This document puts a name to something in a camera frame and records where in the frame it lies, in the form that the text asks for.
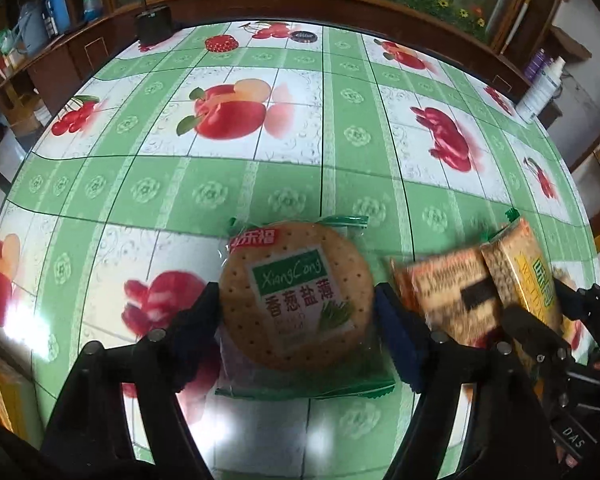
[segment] biscuit package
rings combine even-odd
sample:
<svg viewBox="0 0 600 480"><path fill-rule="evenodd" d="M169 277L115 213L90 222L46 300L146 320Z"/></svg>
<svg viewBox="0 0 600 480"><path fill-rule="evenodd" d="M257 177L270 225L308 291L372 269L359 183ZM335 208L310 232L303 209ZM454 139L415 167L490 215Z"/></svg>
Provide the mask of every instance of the biscuit package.
<svg viewBox="0 0 600 480"><path fill-rule="evenodd" d="M391 262L402 304L424 317L432 330L481 346L498 326L502 305L478 248L433 256L408 267Z"/></svg>
<svg viewBox="0 0 600 480"><path fill-rule="evenodd" d="M552 270L529 222L518 217L480 250L504 307L519 304L560 333L562 314Z"/></svg>
<svg viewBox="0 0 600 480"><path fill-rule="evenodd" d="M360 241L364 226L356 217L289 221L230 239L218 393L264 400L393 389L372 327L371 272L350 239Z"/></svg>

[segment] spray bottle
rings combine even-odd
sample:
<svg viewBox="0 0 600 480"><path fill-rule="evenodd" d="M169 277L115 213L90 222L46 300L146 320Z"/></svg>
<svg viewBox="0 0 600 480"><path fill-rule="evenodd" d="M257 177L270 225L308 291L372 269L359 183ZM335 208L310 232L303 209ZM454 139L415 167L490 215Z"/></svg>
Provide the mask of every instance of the spray bottle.
<svg viewBox="0 0 600 480"><path fill-rule="evenodd" d="M518 115L527 124L531 124L536 115L547 106L555 91L560 88L560 76L564 60L559 57L551 65L544 67L536 77L533 86L526 91L516 106Z"/></svg>

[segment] green checkered tablecloth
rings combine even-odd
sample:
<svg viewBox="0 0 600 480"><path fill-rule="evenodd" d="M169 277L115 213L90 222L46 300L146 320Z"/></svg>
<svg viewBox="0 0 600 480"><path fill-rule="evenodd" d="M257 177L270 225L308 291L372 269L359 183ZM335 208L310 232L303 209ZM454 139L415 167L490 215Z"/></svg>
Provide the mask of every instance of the green checkered tablecloth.
<svg viewBox="0 0 600 480"><path fill-rule="evenodd" d="M225 35L233 41L218 40ZM232 49L208 50L221 42ZM192 127L201 114L196 89L209 98L212 88L245 88L250 101L218 105L229 111L203 136L200 122ZM88 101L97 104L85 114ZM70 111L74 127L56 126ZM389 256L413 260L473 244L512 206L553 266L578 286L600 282L586 213L554 144L484 83L340 28L182 30L112 59L24 161L0 214L0 240L14 234L20 243L0 341L31 367L47 420L81 345L135 341L121 317L125 283L149 284L170 270L218 279L231 217L262 224L368 215L364 255L379 282ZM190 430L223 479L375 480L414 401L405 384L378 399L209 393ZM150 459L137 403L125 403L138 456ZM458 461L468 408L462 396L441 475Z"/></svg>

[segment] apple print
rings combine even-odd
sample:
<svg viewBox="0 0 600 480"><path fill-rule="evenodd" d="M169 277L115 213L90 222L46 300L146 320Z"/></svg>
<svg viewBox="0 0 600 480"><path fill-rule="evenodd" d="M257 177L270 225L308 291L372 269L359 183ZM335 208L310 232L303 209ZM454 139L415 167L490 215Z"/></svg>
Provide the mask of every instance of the apple print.
<svg viewBox="0 0 600 480"><path fill-rule="evenodd" d="M88 124L89 118L99 102L99 98L90 95L72 97L62 109L68 111L51 125L51 133L55 136L61 136L67 132L74 134L83 129Z"/></svg>
<svg viewBox="0 0 600 480"><path fill-rule="evenodd" d="M269 135L282 139L289 131L294 118L294 106L288 103L276 103L267 110L264 127Z"/></svg>
<svg viewBox="0 0 600 480"><path fill-rule="evenodd" d="M555 192L554 184L549 180L547 174L542 170L542 168L538 165L536 161L534 161L530 156L525 157L523 163L526 167L529 168L529 171L533 173L536 180L540 183L540 188L542 189L542 193L547 198L555 198L558 199L558 194Z"/></svg>
<svg viewBox="0 0 600 480"><path fill-rule="evenodd" d="M433 134L434 147L429 153L450 168L466 173L471 171L469 144L458 130L454 121L444 112L436 108L412 107L416 120L426 126Z"/></svg>
<svg viewBox="0 0 600 480"><path fill-rule="evenodd" d="M206 91L196 88L189 95L196 115L183 118L176 133L180 136L195 128L201 136L215 140L249 135L262 126L267 114L264 102L270 95L271 87L260 79L242 79Z"/></svg>
<svg viewBox="0 0 600 480"><path fill-rule="evenodd" d="M8 234L0 240L0 327L4 327L13 294L13 278L20 263L20 239Z"/></svg>
<svg viewBox="0 0 600 480"><path fill-rule="evenodd" d="M122 312L122 321L138 337L154 328L167 328L179 311L196 303L205 285L195 274L181 270L163 272L149 286L138 280L127 280L124 287L128 303ZM202 418L205 396L218 379L220 364L220 349L215 342L211 343L200 360L196 378L178 394L188 424ZM134 384L123 384L122 391L127 397L136 397Z"/></svg>
<svg viewBox="0 0 600 480"><path fill-rule="evenodd" d="M374 40L374 43L384 48L386 52L382 55L389 60L395 59L398 63L416 70L424 70L427 67L423 60L418 58L416 52L405 46L395 44L393 41Z"/></svg>
<svg viewBox="0 0 600 480"><path fill-rule="evenodd" d="M513 115L511 110L509 110L509 106L507 106L506 102L504 102L501 95L498 93L498 91L496 89L491 88L490 86L487 86L487 88L485 88L484 91L487 92L487 94L489 94L493 98L493 100L496 101L498 106L500 108L502 108L504 111L506 111L507 114L509 114L511 116Z"/></svg>
<svg viewBox="0 0 600 480"><path fill-rule="evenodd" d="M209 52L229 52L238 48L238 42L229 34L206 38L205 47Z"/></svg>

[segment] strawberry print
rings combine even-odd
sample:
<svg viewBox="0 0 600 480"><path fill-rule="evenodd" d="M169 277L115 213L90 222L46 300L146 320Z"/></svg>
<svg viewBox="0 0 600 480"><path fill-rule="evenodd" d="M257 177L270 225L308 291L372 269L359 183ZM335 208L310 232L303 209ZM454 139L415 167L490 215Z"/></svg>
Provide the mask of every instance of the strawberry print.
<svg viewBox="0 0 600 480"><path fill-rule="evenodd" d="M209 52L229 52L238 48L238 41L229 34L206 38L205 47Z"/></svg>

